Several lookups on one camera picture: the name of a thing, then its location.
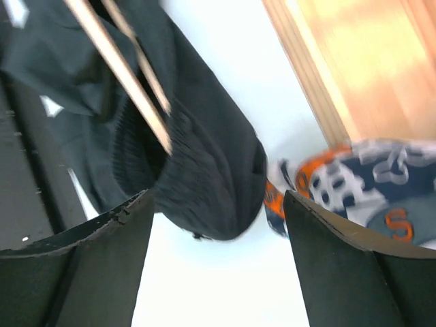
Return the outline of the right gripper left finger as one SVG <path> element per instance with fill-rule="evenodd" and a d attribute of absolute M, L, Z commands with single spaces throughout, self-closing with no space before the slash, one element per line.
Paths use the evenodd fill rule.
<path fill-rule="evenodd" d="M 152 191 L 1 252 L 2 326 L 130 326 L 153 224 Z"/>

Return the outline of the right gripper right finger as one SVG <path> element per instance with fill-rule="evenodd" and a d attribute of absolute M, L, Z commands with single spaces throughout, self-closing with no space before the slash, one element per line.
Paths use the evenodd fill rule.
<path fill-rule="evenodd" d="M 287 191 L 285 221 L 310 326 L 434 326 L 435 251 Z"/>

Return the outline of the colourful patterned shorts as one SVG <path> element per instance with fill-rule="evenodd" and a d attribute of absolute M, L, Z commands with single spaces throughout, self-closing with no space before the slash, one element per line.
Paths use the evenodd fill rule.
<path fill-rule="evenodd" d="M 287 238 L 284 195 L 295 191 L 345 219 L 395 240 L 435 248 L 435 143 L 368 139 L 268 170 L 264 205 Z"/>

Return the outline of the dark navy shorts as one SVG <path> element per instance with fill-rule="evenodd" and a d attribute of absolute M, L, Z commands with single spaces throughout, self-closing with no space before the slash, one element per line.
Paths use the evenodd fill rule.
<path fill-rule="evenodd" d="M 232 240 L 255 220 L 266 154 L 240 108 L 158 1 L 118 1 L 132 42 L 92 6 L 154 107 L 139 45 L 169 101 L 167 153 L 62 1 L 28 1 L 3 70 L 60 105 L 48 129 L 88 199 L 105 213 L 145 189 L 155 210 L 197 237 Z"/>

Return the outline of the beige plastic hanger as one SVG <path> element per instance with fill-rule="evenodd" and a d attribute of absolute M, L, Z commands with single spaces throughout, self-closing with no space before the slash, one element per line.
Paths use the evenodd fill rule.
<path fill-rule="evenodd" d="M 88 1 L 66 1 L 65 4 L 121 83 L 163 149 L 167 154 L 171 154 L 170 137 L 164 121 L 130 69 L 124 56 L 120 53 L 119 48 L 97 17 L 94 9 Z"/>

